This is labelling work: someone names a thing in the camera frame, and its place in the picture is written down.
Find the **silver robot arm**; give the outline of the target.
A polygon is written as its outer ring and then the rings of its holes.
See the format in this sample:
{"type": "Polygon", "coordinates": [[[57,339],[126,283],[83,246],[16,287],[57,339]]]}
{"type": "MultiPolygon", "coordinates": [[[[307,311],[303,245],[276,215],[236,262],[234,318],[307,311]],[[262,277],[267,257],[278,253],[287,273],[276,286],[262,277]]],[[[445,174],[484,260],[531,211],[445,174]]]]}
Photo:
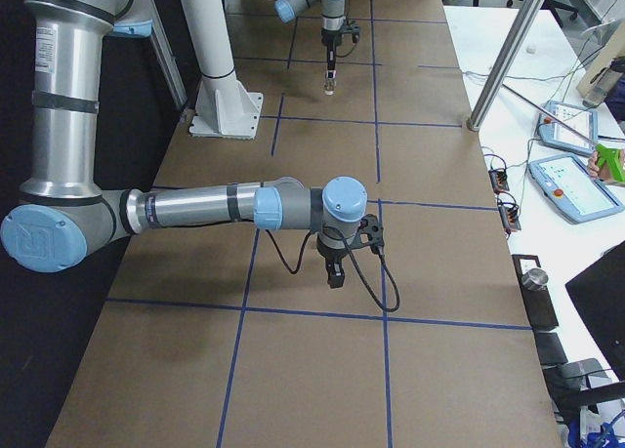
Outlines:
{"type": "MultiPolygon", "coordinates": [[[[113,241],[148,229],[254,223],[270,230],[307,230],[304,247],[317,234],[330,288],[344,284],[342,260],[349,256],[364,284],[353,250],[369,221],[361,182],[342,176],[322,188],[283,177],[259,183],[141,192],[104,190],[94,182],[94,160],[103,40],[149,37],[167,48],[153,0],[23,0],[36,19],[33,158],[21,202],[1,223],[1,241],[18,264],[37,272],[59,272],[81,263],[113,241]]],[[[324,90],[332,95],[336,48],[345,34],[357,41],[345,0],[274,0],[287,22],[312,4],[321,5],[326,48],[324,90]]],[[[238,80],[222,0],[181,0],[198,60],[201,81],[190,134],[253,140],[264,96],[238,80]]]]}
{"type": "Polygon", "coordinates": [[[326,51],[326,70],[324,74],[324,93],[331,96],[336,87],[336,63],[343,37],[351,35],[356,43],[359,28],[348,21],[347,0],[269,0],[283,23],[293,21],[313,5],[319,4],[321,10],[321,43],[326,51]]]}

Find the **person hand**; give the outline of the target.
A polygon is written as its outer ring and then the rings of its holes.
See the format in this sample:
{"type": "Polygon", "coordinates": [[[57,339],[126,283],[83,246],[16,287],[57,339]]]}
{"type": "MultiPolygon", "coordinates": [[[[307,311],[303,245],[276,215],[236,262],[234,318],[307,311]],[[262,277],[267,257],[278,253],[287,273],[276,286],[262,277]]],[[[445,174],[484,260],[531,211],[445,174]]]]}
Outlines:
{"type": "Polygon", "coordinates": [[[598,179],[603,182],[612,180],[611,172],[606,163],[599,166],[599,153],[594,151],[587,162],[587,170],[591,178],[598,179]]]}

